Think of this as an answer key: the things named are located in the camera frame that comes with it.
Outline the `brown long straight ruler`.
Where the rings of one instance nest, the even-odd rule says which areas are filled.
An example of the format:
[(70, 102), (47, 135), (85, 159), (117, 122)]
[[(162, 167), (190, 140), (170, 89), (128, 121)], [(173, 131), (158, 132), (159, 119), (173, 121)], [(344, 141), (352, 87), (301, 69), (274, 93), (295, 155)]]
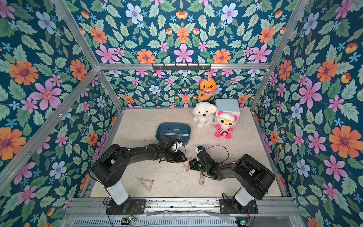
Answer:
[(199, 176), (199, 185), (204, 186), (204, 184), (205, 184), (205, 176), (203, 175), (203, 173), (200, 173), (200, 176)]

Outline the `brown small triangle ruler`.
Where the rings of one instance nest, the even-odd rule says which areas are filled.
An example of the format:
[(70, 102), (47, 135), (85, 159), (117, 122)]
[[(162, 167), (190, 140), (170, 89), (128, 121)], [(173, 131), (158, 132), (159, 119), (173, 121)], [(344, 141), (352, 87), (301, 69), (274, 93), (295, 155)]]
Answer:
[(189, 162), (191, 160), (192, 160), (192, 157), (188, 157), (185, 162), (182, 162), (182, 166), (183, 166), (183, 168), (184, 168), (184, 170), (185, 170), (186, 173), (188, 173), (189, 170), (190, 170), (190, 164), (189, 164)]

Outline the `teal plastic storage box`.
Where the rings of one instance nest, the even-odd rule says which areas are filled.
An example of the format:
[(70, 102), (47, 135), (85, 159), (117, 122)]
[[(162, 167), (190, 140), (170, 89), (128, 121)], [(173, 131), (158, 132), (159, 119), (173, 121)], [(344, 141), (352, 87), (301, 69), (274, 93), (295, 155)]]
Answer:
[(188, 124), (165, 122), (158, 126), (155, 137), (161, 142), (164, 137), (169, 136), (187, 145), (191, 137), (191, 131)]

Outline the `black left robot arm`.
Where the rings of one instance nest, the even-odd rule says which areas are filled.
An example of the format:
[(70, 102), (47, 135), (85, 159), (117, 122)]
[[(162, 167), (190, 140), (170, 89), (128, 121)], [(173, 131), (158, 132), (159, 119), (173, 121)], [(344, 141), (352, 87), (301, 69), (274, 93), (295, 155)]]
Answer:
[(152, 143), (143, 147), (126, 148), (117, 144), (111, 145), (93, 164), (90, 171), (101, 182), (111, 199), (117, 205), (129, 200), (121, 178), (128, 165), (142, 161), (166, 161), (170, 163), (183, 163), (187, 161), (180, 140), (165, 137), (159, 143)]

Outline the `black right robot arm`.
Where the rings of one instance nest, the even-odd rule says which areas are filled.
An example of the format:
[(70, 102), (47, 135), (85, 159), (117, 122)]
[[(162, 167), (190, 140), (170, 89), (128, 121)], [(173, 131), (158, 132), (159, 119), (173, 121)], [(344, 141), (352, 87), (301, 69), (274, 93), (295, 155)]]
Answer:
[(275, 175), (267, 167), (248, 154), (230, 163), (215, 162), (207, 148), (198, 146), (197, 157), (189, 162), (190, 169), (206, 174), (212, 180), (222, 181), (235, 178), (242, 185), (233, 199), (241, 206), (262, 200), (275, 181)]

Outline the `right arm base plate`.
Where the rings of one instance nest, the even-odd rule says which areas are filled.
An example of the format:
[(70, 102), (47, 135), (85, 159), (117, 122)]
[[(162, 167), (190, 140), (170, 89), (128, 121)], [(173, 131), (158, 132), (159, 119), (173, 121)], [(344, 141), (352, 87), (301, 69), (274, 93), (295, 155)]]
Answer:
[(246, 206), (239, 204), (235, 199), (219, 199), (221, 214), (258, 214), (259, 210), (255, 200), (250, 201)]

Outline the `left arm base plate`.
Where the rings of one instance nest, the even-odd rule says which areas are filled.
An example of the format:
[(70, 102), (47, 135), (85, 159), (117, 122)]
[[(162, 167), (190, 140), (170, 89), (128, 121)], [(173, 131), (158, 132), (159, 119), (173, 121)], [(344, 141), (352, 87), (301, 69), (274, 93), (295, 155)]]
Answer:
[(139, 215), (143, 214), (146, 207), (145, 199), (127, 199), (121, 205), (114, 200), (110, 200), (106, 204), (107, 215)]

